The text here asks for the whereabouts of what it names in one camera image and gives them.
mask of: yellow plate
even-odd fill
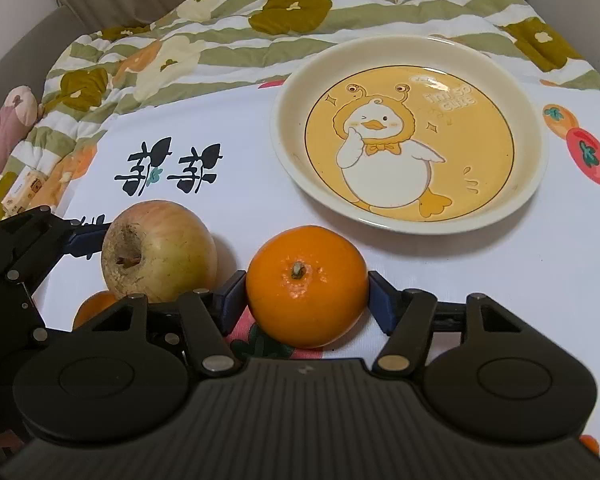
[[[501,220],[547,164],[539,113],[489,57],[439,38],[349,41],[293,73],[271,120],[276,154],[310,196],[412,234]]]

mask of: duck illustration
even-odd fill
[[[404,105],[409,86],[395,87],[401,100],[383,95],[366,95],[362,86],[350,84],[347,91],[360,97],[344,105],[333,118],[333,127],[343,139],[336,163],[349,189],[360,201],[354,204],[401,207],[418,201],[423,218],[440,214],[452,204],[446,196],[433,193],[431,163],[445,159],[417,140],[415,118]]]

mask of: printed red tomato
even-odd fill
[[[572,128],[566,136],[571,158],[582,173],[600,184],[600,143],[587,130]]]

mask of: duck belly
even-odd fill
[[[418,199],[429,186],[431,168],[426,160],[404,151],[363,153],[342,170],[349,189],[363,202],[376,207],[400,207]]]

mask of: floral bedding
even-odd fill
[[[64,51],[44,117],[0,176],[0,203],[36,171],[47,180],[26,207],[55,207],[120,115],[283,80],[325,48],[378,34],[448,38],[523,80],[600,90],[600,75],[524,0],[187,0],[151,25],[82,36]]]

